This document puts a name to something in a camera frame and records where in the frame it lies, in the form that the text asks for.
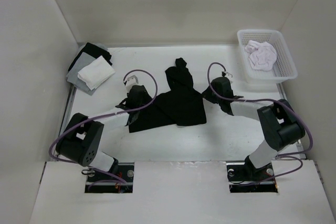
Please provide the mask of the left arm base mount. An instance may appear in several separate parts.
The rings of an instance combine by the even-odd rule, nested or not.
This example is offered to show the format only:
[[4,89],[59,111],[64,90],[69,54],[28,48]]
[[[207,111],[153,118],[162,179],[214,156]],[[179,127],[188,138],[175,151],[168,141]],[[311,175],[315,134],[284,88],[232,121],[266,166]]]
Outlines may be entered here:
[[121,183],[118,179],[92,168],[81,171],[86,176],[86,194],[130,194],[133,193],[134,163],[120,163],[115,175],[126,181]]

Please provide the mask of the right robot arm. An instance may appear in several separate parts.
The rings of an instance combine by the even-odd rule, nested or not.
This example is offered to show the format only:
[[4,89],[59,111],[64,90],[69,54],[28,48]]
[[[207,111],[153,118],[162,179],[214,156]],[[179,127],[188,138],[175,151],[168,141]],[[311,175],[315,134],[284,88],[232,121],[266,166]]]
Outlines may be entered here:
[[261,125],[262,143],[245,158],[242,166],[228,170],[229,178],[257,179],[284,148],[305,136],[304,127],[287,100],[248,102],[234,95],[227,77],[214,79],[202,96],[231,116],[243,116]]

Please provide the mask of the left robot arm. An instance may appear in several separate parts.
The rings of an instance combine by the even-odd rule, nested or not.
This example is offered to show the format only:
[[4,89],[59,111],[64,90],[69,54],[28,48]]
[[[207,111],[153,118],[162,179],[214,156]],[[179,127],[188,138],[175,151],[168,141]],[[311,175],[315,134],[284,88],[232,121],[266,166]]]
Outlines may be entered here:
[[99,150],[104,128],[114,130],[132,124],[140,111],[131,111],[148,104],[152,98],[145,86],[133,85],[127,97],[116,107],[108,111],[114,116],[86,122],[58,141],[56,152],[82,167],[99,170],[106,181],[113,181],[118,175],[118,160]]

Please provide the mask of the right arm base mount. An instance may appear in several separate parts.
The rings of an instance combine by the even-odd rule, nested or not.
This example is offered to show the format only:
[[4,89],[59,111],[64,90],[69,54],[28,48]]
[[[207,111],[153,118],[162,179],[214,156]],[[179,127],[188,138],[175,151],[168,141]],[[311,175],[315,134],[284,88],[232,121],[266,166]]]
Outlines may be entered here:
[[231,193],[277,193],[277,183],[273,178],[265,179],[274,175],[271,164],[256,172],[249,172],[244,162],[227,163],[227,178]]

